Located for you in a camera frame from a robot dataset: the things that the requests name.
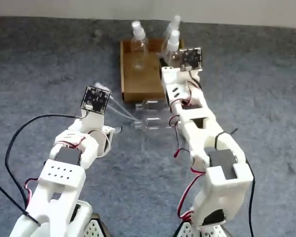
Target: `black wire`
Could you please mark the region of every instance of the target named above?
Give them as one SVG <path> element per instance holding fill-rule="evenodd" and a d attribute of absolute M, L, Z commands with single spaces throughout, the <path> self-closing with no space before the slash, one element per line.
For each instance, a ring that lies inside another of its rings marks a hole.
<path fill-rule="evenodd" d="M 249 200 L 249 211 L 248 211 L 248 215 L 249 215 L 249 228 L 250 228 L 251 237 L 254 237 L 253 228 L 252 228 L 251 213 L 252 213 L 253 195 L 254 195 L 255 186 L 256 186 L 256 178 L 255 178 L 255 174 L 253 173 L 253 170 L 251 168 L 251 165 L 250 165 L 248 159 L 246 159 L 246 163 L 248 164 L 248 166 L 249 166 L 249 168 L 251 170 L 251 173 L 253 175 L 253 181 L 252 181 L 252 186 L 251 186 L 251 195 L 250 195 L 250 200 Z"/>
<path fill-rule="evenodd" d="M 196 80 L 194 77 L 192 77 L 192 73 L 191 71 L 188 72 L 189 76 L 191 77 L 191 79 L 199 86 L 199 88 L 202 89 L 201 84 L 198 82 L 198 80 Z"/>
<path fill-rule="evenodd" d="M 1 186 L 0 191 L 17 207 L 19 208 L 24 215 L 26 215 L 28 218 L 30 218 L 32 221 L 34 221 L 39 227 L 40 222 L 38 222 L 36 219 L 34 219 L 26 210 L 24 210 Z"/>
<path fill-rule="evenodd" d="M 27 121 L 24 125 L 22 125 L 16 132 L 15 134 L 13 135 L 10 143 L 9 143 L 9 146 L 8 146 L 8 149 L 6 150 L 6 154 L 5 154 L 5 168 L 6 170 L 8 171 L 9 175 L 11 176 L 11 178 L 13 179 L 15 185 L 17 186 L 17 188 L 19 189 L 21 195 L 22 195 L 22 198 L 23 198 L 23 202 L 24 202 L 24 206 L 25 208 L 27 207 L 28 205 L 28 201 L 27 201 L 27 197 L 26 197 L 26 194 L 25 194 L 25 191 L 23 189 L 23 187 L 20 185 L 20 182 L 17 180 L 17 178 L 15 177 L 15 175 L 13 174 L 10 166 L 9 166 L 9 157 L 10 157 L 10 152 L 11 152 L 11 149 L 12 149 L 12 146 L 14 144 L 14 141 L 16 139 L 16 137 L 19 135 L 19 133 L 27 126 L 29 125 L 31 122 L 39 119 L 39 118 L 45 118 L 45 117 L 65 117 L 65 118 L 71 118 L 71 119 L 83 119 L 85 117 L 87 117 L 89 114 L 89 111 L 86 112 L 86 115 L 83 116 L 83 117 L 76 117 L 76 116 L 72 116 L 72 115 L 62 115 L 62 114 L 45 114 L 45 115 L 39 115 L 39 116 L 36 116 L 35 118 Z"/>

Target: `clear plastic bottle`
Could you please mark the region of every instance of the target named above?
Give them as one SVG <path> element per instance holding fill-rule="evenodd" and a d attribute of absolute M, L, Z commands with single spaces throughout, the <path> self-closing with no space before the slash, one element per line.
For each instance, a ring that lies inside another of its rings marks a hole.
<path fill-rule="evenodd" d="M 144 115 L 140 121 L 134 121 L 133 125 L 135 129 L 143 131 L 170 128 L 169 117 L 169 114 L 163 113 L 157 115 Z"/>
<path fill-rule="evenodd" d="M 144 100 L 142 103 L 135 104 L 136 112 L 163 111 L 169 110 L 165 100 Z"/>
<path fill-rule="evenodd" d="M 167 50 L 163 58 L 169 67 L 179 68 L 181 64 L 181 55 L 179 51 L 180 32 L 173 30 L 168 40 Z"/>
<path fill-rule="evenodd" d="M 163 38 L 163 42 L 162 42 L 162 46 L 161 46 L 161 55 L 163 55 L 166 51 L 167 48 L 167 44 L 168 44 L 168 40 L 170 38 L 171 32 L 173 30 L 179 30 L 179 26 L 180 26 L 180 22 L 181 22 L 181 17 L 180 16 L 175 16 L 173 18 L 173 20 L 169 23 L 166 31 L 163 33 L 162 38 Z"/>
<path fill-rule="evenodd" d="M 131 53 L 133 55 L 133 67 L 142 70 L 148 54 L 148 39 L 140 21 L 133 21 L 134 37 L 131 41 Z"/>

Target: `perforated metal base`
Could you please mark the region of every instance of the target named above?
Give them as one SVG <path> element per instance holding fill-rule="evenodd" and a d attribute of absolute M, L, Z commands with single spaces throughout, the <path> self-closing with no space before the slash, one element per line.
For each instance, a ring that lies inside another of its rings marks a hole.
<path fill-rule="evenodd" d="M 231 237 L 231 235 L 220 225 L 206 227 L 199 231 L 190 222 L 183 222 L 173 237 Z"/>
<path fill-rule="evenodd" d="M 106 237 L 98 220 L 91 220 L 84 230 L 84 237 Z"/>

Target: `cable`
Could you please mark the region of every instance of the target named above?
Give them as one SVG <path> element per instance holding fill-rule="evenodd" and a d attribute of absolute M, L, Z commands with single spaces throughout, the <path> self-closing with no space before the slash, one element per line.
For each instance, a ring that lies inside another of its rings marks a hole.
<path fill-rule="evenodd" d="M 204 174 L 199 174 L 199 175 L 197 175 L 197 176 L 192 180 L 192 182 L 188 185 L 188 187 L 186 188 L 186 190 L 184 191 L 184 193 L 183 193 L 183 195 L 182 195 L 182 197 L 181 197 L 181 199 L 180 199 L 180 202 L 179 202 L 179 205 L 178 205 L 178 210 L 177 210 L 177 215 L 178 215 L 178 217 L 179 217 L 180 219 L 183 219 L 183 220 L 189 220 L 189 219 L 190 219 L 190 215 L 194 212 L 194 211 L 190 210 L 190 211 L 185 212 L 183 215 L 180 214 L 180 213 L 181 213 L 182 206 L 183 206 L 183 203 L 184 203 L 184 200 L 185 200 L 185 198 L 186 198 L 186 196 L 187 196 L 189 190 L 191 189 L 191 187 L 193 186 L 193 184 L 196 182 L 196 180 L 197 180 L 199 177 L 203 176 L 203 175 L 204 175 Z"/>
<path fill-rule="evenodd" d="M 28 205 L 29 205 L 29 203 L 30 203 L 30 201 L 31 201 L 31 198 L 32 198 L 32 190 L 30 189 L 30 188 L 28 188 L 28 184 L 29 184 L 29 182 L 30 181 L 37 181 L 38 180 L 38 178 L 30 178 L 30 179 L 28 179 L 27 181 L 25 181 L 25 183 L 24 183 L 24 188 L 28 191 Z"/>
<path fill-rule="evenodd" d="M 200 89 L 202 89 L 201 84 L 199 83 L 198 80 L 196 80 L 194 77 L 192 77 L 192 73 L 191 71 L 188 72 L 189 76 L 191 77 L 191 79 L 199 86 Z"/>
<path fill-rule="evenodd" d="M 36 219 L 34 219 L 26 210 L 24 210 L 1 186 L 0 191 L 20 210 L 22 211 L 23 215 L 30 218 L 32 221 L 34 221 L 39 227 L 40 222 L 38 222 Z"/>
<path fill-rule="evenodd" d="M 127 109 L 125 109 L 120 103 L 118 103 L 113 96 L 111 96 L 111 99 L 113 100 L 113 102 L 115 102 L 126 114 L 128 114 L 131 118 L 138 120 L 137 118 L 135 118 L 130 112 L 128 112 Z"/>
<path fill-rule="evenodd" d="M 138 121 L 137 118 L 127 116 L 127 115 L 123 114 L 122 112 L 118 111 L 117 109 L 113 108 L 113 107 L 110 106 L 110 105 L 108 105 L 108 108 L 111 109 L 112 111 L 114 111 L 115 113 L 121 115 L 122 117 L 125 117 L 125 118 L 127 118 L 127 119 L 131 119 L 131 120 L 134 120 L 134 121 Z"/>
<path fill-rule="evenodd" d="M 251 186 L 251 194 L 250 194 L 250 200 L 249 200 L 249 210 L 248 210 L 248 215 L 249 215 L 249 228 L 250 228 L 250 233 L 251 233 L 251 237 L 254 237 L 253 234 L 253 228 L 252 228 L 252 219 L 251 219 L 251 213 L 252 213 L 252 202 L 253 202 L 253 195 L 255 192 L 255 186 L 256 186 L 256 178 L 255 178 L 255 174 L 253 173 L 253 170 L 251 168 L 251 165 L 248 161 L 248 159 L 246 159 L 246 163 L 248 164 L 251 173 L 253 175 L 253 181 L 252 181 L 252 186 Z"/>
<path fill-rule="evenodd" d="M 100 130 L 100 129 L 93 129 L 93 130 L 91 130 L 91 131 L 89 131 L 89 132 L 87 132 L 88 134 L 90 134 L 90 133 L 92 133 L 92 132 L 94 132 L 94 131 L 99 131 L 99 132 L 101 132 L 104 136 L 105 136 L 105 138 L 106 138 L 106 140 L 107 140 L 107 142 L 108 142 L 108 147 L 105 149 L 105 151 L 103 152 L 103 154 L 102 155 L 100 155 L 98 158 L 101 158 L 101 157 L 104 157 L 104 156 L 106 156 L 108 153 L 109 153 L 109 151 L 110 151 L 110 149 L 111 149 L 111 142 L 110 142 L 110 140 L 109 140 L 109 138 L 108 138 L 108 136 L 107 136 L 107 134 L 104 132 L 104 131 L 102 131 L 102 130 Z"/>
<path fill-rule="evenodd" d="M 182 99 L 182 98 L 178 98 L 178 99 L 175 99 L 174 101 L 171 102 L 169 108 L 170 108 L 170 112 L 172 113 L 172 105 L 177 102 L 177 101 L 180 101 L 181 103 L 184 101 L 186 104 L 189 104 L 189 102 L 191 101 L 191 98 L 189 100 L 187 99 Z"/>
<path fill-rule="evenodd" d="M 24 206 L 27 207 L 27 197 L 26 197 L 26 194 L 22 188 L 22 186 L 20 185 L 19 181 L 17 180 L 17 178 L 15 177 L 15 175 L 13 174 L 11 168 L 10 168 L 10 165 L 9 165 L 9 158 L 10 158 L 10 152 L 11 152 L 11 149 L 12 149 L 12 146 L 14 144 L 14 141 L 16 139 L 16 137 L 19 135 L 19 133 L 27 126 L 29 125 L 31 122 L 37 120 L 37 119 L 40 119 L 40 118 L 45 118 L 45 117 L 64 117 L 64 118 L 71 118 L 71 119 L 83 119 L 85 117 L 87 117 L 89 114 L 89 112 L 87 111 L 86 112 L 86 115 L 83 116 L 83 117 L 76 117 L 76 116 L 72 116 L 72 115 L 63 115 L 63 114 L 45 114 L 45 115 L 39 115 L 39 116 L 36 116 L 34 117 L 33 119 L 27 121 L 24 125 L 22 125 L 16 132 L 15 134 L 13 135 L 10 143 L 9 143 L 9 146 L 6 150 L 6 154 L 5 154 L 5 161 L 4 161 L 4 164 L 5 164 L 5 168 L 6 170 L 8 171 L 9 175 L 11 176 L 13 182 L 15 183 L 15 185 L 17 186 L 17 188 L 19 189 L 21 195 L 22 195 L 22 198 L 23 198 L 23 202 L 24 202 Z"/>

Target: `white wall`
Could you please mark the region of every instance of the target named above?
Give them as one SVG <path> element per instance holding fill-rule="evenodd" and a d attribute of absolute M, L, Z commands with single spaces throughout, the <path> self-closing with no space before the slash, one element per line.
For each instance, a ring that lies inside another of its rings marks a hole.
<path fill-rule="evenodd" d="M 169 20 L 296 28 L 296 0 L 0 0 L 0 16 Z"/>

